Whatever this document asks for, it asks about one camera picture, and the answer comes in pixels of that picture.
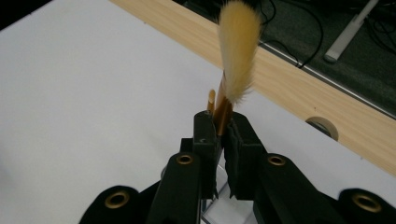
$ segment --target paintbrush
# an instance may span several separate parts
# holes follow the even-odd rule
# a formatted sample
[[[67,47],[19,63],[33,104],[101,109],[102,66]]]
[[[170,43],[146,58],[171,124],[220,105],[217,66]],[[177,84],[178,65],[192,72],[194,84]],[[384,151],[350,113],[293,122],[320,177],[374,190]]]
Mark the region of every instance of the paintbrush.
[[[223,76],[213,122],[217,135],[225,133],[233,114],[252,83],[253,59],[259,43],[260,18],[242,1],[228,2],[219,14],[219,42]]]

